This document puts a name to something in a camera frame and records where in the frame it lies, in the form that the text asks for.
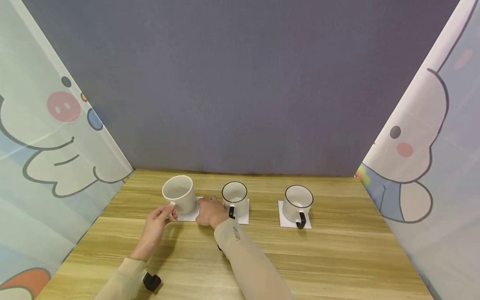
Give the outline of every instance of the hand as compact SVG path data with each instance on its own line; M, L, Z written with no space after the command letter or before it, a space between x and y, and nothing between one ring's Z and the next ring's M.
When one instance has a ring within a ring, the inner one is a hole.
M198 205L200 213L195 219L198 225L210 225L215 229L218 224L228 219L228 214L225 212L223 204L215 196L201 198L198 200Z
M172 213L174 219L178 218L173 206L173 204L160 206L148 214L142 237L135 250L129 256L131 259L148 262L150 257L152 257L155 248L162 240L165 226L171 222L168 219L168 215Z

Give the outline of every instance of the white coaster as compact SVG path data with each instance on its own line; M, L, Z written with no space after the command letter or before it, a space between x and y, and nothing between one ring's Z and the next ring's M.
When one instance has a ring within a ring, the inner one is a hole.
M248 212L241 216L240 218L236 218L237 222L240 224L248 225L249 217L250 217L250 199L247 199L248 203ZM177 221L182 221L182 222L195 222L195 219L197 218L198 214L200 213L200 207L197 206L193 211L191 211L189 214L183 214L180 215Z
M241 217L238 217L238 218L237 218L237 216L235 216L235 220L237 220L237 222L238 222L239 224L248 225L248 221L249 221L249 218L250 218L250 199L247 199L247 204L248 204L248 205L247 205L247 206L248 206L247 213L244 214L244 215L241 216Z
M283 200L278 201L278 214L280 215L280 227L297 228L297 223L290 222L287 220L287 218L285 218L285 216L282 213L282 207L283 207ZM308 214L305 215L305 219L307 220L307 223L305 224L304 229L311 229L312 225L310 224L310 217L308 216Z

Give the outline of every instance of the table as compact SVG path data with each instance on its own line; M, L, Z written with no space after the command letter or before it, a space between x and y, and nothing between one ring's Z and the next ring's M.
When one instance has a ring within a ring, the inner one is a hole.
M423 282L357 178L208 174L136 170L38 300L92 299L134 249L148 213L166 204L162 185L189 175L197 196L216 194L230 181L249 191L250 224L242 225L272 261L298 300L429 299ZM314 195L313 229L281 228L277 201L292 184ZM243 299L211 228L192 222L167 226L149 263L163 284L137 299Z

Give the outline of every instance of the mug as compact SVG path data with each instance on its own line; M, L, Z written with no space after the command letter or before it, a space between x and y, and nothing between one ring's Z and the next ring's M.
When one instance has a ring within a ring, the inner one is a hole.
M232 219L248 212L247 187L245 184L232 181L222 189L223 206Z
M292 185L285 191L282 212L288 221L297 223L298 229L303 229L307 223L305 215L310 211L312 204L313 194L309 189L301 185Z
M175 205L177 215L188 214L197 206L193 181L186 175L178 175L165 182L162 195L165 200ZM168 218L170 221L175 221L172 214Z

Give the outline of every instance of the gray wall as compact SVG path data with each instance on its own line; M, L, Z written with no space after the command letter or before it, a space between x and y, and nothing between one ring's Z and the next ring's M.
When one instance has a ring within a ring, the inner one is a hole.
M24 0L135 168L352 176L457 0Z

